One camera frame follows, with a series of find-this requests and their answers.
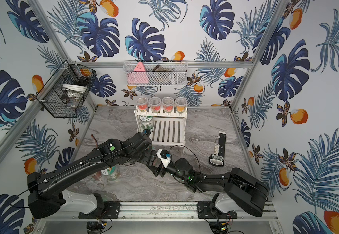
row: jar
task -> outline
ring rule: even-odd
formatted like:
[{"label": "jar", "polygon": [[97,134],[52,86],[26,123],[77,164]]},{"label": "jar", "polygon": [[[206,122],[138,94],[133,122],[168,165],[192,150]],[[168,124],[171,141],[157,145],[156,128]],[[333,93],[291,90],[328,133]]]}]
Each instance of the jar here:
[{"label": "jar", "polygon": [[165,97],[162,99],[163,111],[170,113],[173,110],[174,100],[172,97]]},{"label": "jar", "polygon": [[145,96],[140,96],[137,99],[137,105],[138,105],[138,109],[142,112],[147,111],[147,106],[148,106],[148,98]]},{"label": "jar", "polygon": [[154,128],[154,118],[153,116],[141,115],[141,126],[143,129],[153,129]]},{"label": "jar", "polygon": [[175,100],[176,111],[178,113],[183,113],[186,110],[186,106],[188,105],[188,101],[186,98],[178,97]]},{"label": "jar", "polygon": [[157,113],[161,110],[161,99],[159,97],[152,97],[148,101],[150,109],[153,113]]}]

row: gray marble floor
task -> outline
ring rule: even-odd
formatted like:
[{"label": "gray marble floor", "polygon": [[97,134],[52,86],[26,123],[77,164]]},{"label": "gray marble floor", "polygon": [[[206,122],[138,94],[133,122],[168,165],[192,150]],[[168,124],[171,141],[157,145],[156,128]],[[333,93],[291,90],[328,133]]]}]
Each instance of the gray marble floor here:
[{"label": "gray marble floor", "polygon": [[[229,172],[233,167],[248,170],[228,113],[228,108],[188,109],[186,146],[199,158],[202,173],[221,174]],[[85,156],[95,147],[91,134],[99,143],[109,138],[126,140],[136,133],[136,128],[133,109],[98,109],[76,159]],[[208,158],[218,142],[219,131],[227,133],[224,167],[208,164]],[[171,153],[176,161],[181,157],[181,148],[175,147]],[[193,165],[193,169],[199,170],[198,163],[190,151],[185,149],[183,157]],[[68,189],[82,194],[97,192],[106,201],[207,201],[214,195],[214,192],[189,192],[171,175],[167,174],[164,178],[155,177],[140,163],[131,166],[118,165],[118,169],[120,175],[117,180],[110,181],[104,176],[98,181],[85,178]]]}]

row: wire basket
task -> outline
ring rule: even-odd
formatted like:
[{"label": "wire basket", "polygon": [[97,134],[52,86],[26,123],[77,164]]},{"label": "wire basket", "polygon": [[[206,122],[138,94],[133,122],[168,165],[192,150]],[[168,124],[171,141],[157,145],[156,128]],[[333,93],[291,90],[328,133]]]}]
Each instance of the wire basket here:
[{"label": "wire basket", "polygon": [[139,62],[124,62],[128,86],[179,86],[187,83],[187,61],[142,61],[145,72],[135,72]]},{"label": "wire basket", "polygon": [[84,65],[69,64],[67,61],[64,61],[59,69],[63,71],[59,71],[61,75],[58,81],[48,94],[38,101],[54,118],[77,118],[90,86],[96,79],[96,72]]}]

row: pink triangular object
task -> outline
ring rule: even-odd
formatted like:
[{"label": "pink triangular object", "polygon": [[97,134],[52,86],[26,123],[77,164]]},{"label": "pink triangular object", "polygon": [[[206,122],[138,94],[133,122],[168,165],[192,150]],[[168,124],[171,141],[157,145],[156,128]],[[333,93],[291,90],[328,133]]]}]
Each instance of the pink triangular object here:
[{"label": "pink triangular object", "polygon": [[139,62],[137,66],[133,70],[135,73],[130,73],[128,76],[128,84],[147,84],[148,77],[146,74],[146,70],[144,64]]}]

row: white wire basket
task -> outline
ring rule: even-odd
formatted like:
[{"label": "white wire basket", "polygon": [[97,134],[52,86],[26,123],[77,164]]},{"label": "white wire basket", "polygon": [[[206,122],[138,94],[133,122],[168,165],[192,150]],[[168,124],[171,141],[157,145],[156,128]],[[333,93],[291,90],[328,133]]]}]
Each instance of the white wire basket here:
[{"label": "white wire basket", "polygon": [[[144,64],[145,72],[134,72],[137,64]],[[186,85],[187,61],[125,61],[124,72],[126,73],[128,86],[182,86]]]}]

